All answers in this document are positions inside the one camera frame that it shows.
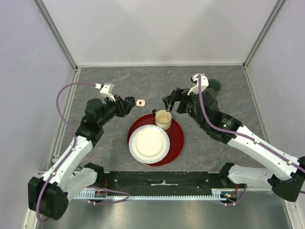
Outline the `pink earbud charging case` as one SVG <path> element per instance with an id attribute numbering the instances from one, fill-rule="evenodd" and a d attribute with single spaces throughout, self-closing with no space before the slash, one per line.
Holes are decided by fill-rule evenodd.
<path id="1" fill-rule="evenodd" d="M 145 104 L 146 104 L 146 101 L 143 100 L 143 99 L 138 99 L 138 100 L 136 101 L 136 106 L 137 106 L 137 107 L 145 107 Z"/>

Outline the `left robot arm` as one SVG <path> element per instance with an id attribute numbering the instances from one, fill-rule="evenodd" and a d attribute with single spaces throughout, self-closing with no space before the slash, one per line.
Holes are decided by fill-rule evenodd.
<path id="1" fill-rule="evenodd" d="M 132 96 L 114 100 L 106 98 L 90 99 L 85 115 L 80 122 L 70 145 L 57 162 L 40 178 L 32 177 L 28 182 L 29 209 L 59 220 L 65 213 L 69 202 L 88 186 L 101 187 L 105 177 L 103 167 L 89 164 L 80 173 L 73 175 L 82 159 L 96 146 L 104 131 L 103 126 L 113 117 L 125 117 L 135 106 Z"/>

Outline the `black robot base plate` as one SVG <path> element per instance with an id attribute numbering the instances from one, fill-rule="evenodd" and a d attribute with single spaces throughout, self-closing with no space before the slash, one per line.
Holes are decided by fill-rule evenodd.
<path id="1" fill-rule="evenodd" d="M 93 186 L 126 190 L 132 186 L 152 187 L 161 184 L 206 189 L 242 189 L 245 187 L 245 184 L 236 184 L 218 173 L 203 171 L 109 171 L 102 173 Z"/>

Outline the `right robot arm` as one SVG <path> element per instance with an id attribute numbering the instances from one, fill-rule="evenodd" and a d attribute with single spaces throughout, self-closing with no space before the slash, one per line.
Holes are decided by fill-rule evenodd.
<path id="1" fill-rule="evenodd" d="M 262 186 L 284 200 L 297 201 L 305 181 L 304 157 L 289 155 L 256 136 L 239 120 L 221 112 L 217 100 L 208 92 L 198 95 L 188 89 L 174 88 L 162 101 L 168 111 L 179 102 L 177 113 L 188 114 L 210 138 L 246 153 L 267 169 L 226 163 L 218 176 L 222 187 L 234 183 Z"/>

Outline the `black earbud charging case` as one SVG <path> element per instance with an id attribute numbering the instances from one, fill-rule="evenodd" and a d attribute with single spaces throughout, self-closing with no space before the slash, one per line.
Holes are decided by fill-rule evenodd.
<path id="1" fill-rule="evenodd" d="M 125 98 L 125 101 L 134 103 L 135 102 L 135 98 L 132 97 L 132 96 L 128 96 L 128 97 Z"/>

